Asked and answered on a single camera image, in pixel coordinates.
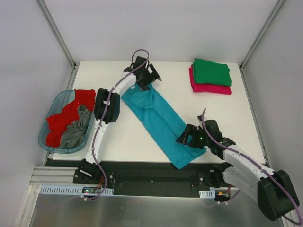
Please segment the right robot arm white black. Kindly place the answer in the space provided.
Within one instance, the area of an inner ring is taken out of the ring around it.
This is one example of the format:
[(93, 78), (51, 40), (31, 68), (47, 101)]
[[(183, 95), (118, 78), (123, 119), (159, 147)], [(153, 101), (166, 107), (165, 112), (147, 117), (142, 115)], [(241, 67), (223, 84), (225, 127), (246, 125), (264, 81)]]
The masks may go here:
[(192, 148), (209, 148), (223, 161), (204, 177), (207, 186), (235, 186), (256, 201), (262, 214), (271, 221), (299, 210), (300, 202), (287, 172), (258, 163), (236, 142), (223, 137), (215, 120), (199, 118), (199, 123), (199, 126), (187, 124), (176, 141)]

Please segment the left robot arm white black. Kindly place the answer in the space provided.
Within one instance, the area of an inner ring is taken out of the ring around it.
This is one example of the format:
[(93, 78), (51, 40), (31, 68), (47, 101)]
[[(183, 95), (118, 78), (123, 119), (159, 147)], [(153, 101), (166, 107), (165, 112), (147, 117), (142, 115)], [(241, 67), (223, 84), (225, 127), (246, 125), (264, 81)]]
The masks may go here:
[(89, 149), (79, 167), (84, 173), (84, 179), (95, 184), (100, 179), (99, 169), (101, 156), (98, 153), (104, 147), (109, 130), (120, 114), (120, 100), (128, 89), (138, 88), (146, 91), (151, 88), (150, 84), (161, 80), (158, 72), (149, 57), (137, 56), (129, 67), (124, 69), (122, 77), (109, 89), (100, 88), (95, 99), (93, 114), (95, 126)]

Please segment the teal t shirt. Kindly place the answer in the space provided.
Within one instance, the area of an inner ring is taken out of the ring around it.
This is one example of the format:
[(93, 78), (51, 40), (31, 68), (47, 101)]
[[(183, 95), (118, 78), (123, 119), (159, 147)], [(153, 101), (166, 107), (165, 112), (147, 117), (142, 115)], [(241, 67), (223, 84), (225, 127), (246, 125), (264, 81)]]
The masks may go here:
[(138, 85), (134, 85), (122, 95), (122, 100), (169, 161), (177, 169), (182, 169), (205, 154), (206, 148), (198, 149), (176, 142), (184, 132), (186, 123), (151, 84), (148, 88), (142, 91)]

